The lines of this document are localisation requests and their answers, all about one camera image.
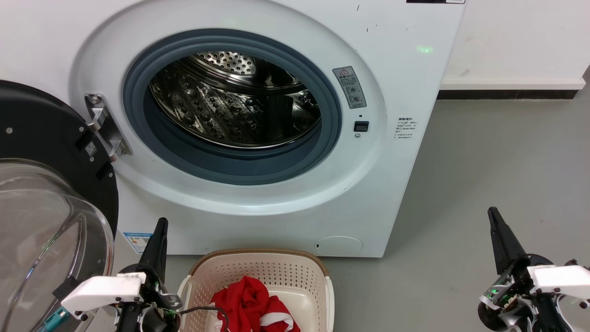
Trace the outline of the grey warning sticker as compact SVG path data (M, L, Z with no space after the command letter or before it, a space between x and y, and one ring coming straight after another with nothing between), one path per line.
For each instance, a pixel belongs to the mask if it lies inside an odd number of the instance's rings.
M332 70L339 85L345 93L346 102L350 109L367 107L362 86L352 66L339 67Z

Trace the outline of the red and white garment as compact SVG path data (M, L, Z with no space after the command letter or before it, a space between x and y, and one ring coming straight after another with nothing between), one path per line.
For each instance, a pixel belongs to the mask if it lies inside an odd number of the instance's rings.
M301 332L278 296L270 296L263 282L252 277L215 293L210 305L219 309L215 332Z

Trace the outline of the black baseboard strip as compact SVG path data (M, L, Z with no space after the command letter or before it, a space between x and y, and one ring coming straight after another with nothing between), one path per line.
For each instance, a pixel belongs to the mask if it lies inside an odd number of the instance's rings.
M440 90L437 100L572 100L578 90Z

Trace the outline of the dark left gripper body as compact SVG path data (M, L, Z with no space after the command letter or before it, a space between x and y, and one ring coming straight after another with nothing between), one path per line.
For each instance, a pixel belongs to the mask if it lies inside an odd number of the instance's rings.
M145 273L146 281L131 300L117 300L115 332L178 332L180 317L176 309L179 297L164 285L166 263L135 263L121 273Z

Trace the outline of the black washer door with glass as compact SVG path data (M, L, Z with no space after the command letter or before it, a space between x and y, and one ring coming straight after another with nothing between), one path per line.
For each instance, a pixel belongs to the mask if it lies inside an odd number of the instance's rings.
M0 81L0 332L38 332L53 292L109 275L119 195L111 160L63 101ZM53 332L85 332L70 315Z

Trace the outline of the silver door hinge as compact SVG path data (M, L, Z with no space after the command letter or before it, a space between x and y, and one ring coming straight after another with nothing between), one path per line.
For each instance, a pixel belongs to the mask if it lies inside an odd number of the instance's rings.
M122 130L111 114L105 97L100 93L87 93L84 101L90 117L86 125L97 135L111 162L119 160L122 156L133 155Z

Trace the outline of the white front-load washing machine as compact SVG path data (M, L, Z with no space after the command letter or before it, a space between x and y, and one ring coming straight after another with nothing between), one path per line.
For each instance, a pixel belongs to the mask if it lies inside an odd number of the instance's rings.
M329 236L381 258L440 89L465 4L406 0L0 0L0 81L46 92L90 120L100 93L133 155L111 162L123 232L169 221L168 252L278 247L313 252ZM166 163L137 136L124 82L149 46L208 28L286 44L326 75L341 101L338 141L286 181L231 185ZM352 66L367 107L350 109L333 69Z

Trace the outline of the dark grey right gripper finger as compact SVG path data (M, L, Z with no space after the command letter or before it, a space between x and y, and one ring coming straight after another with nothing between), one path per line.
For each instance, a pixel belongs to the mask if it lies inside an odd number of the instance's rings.
M530 263L529 255L504 221L498 208L488 208L488 217L496 273L498 275L509 273L512 276L525 275Z

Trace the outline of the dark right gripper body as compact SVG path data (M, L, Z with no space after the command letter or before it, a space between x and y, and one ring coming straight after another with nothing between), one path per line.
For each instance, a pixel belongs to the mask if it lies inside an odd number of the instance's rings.
M499 278L480 297L478 317L493 332L574 332L559 307L565 296L535 286L530 267L550 267L540 255L503 262Z

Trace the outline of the grey rubber door gasket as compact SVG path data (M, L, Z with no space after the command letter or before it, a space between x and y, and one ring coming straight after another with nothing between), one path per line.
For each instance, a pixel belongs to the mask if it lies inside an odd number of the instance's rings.
M265 149L228 148L188 134L161 112L149 84L168 64L205 51L248 54L287 70L316 99L321 125L306 138ZM182 172L222 184L273 184L302 175L329 156L342 128L341 101L318 66L286 44L245 31L186 31L152 44L130 66L123 97L131 127L152 153Z

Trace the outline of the cream perforated laundry basket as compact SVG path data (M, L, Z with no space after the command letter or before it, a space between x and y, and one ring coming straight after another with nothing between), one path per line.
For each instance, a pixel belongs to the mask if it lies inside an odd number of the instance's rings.
M333 332L335 298L322 261L305 251L279 248L217 250L203 256L181 283L183 309L205 306L242 277L261 281L286 305L301 332Z

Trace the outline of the blue energy label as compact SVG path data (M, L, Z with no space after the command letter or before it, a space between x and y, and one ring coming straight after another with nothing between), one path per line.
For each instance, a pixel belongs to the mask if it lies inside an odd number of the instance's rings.
M145 252L145 248L153 235L152 233L141 232L123 232L122 234L137 254Z

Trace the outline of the round white filter cover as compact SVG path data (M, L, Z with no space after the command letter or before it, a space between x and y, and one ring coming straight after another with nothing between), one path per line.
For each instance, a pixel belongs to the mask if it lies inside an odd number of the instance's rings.
M314 250L322 256L354 258L360 256L362 249L360 240L348 236L329 236L314 244Z

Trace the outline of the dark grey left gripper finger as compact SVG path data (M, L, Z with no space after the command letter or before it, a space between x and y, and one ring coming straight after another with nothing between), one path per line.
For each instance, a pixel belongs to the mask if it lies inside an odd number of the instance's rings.
M168 250L168 219L160 217L156 227L146 244L145 250L139 260L140 271L152 277L158 277L165 282L165 268Z

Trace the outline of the stainless steel washing machine drum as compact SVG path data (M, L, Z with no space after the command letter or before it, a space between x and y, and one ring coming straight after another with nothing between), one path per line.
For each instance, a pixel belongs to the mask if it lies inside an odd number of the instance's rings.
M316 99L293 74L265 59L205 51L150 80L161 112L188 134L237 149L282 147L322 123Z

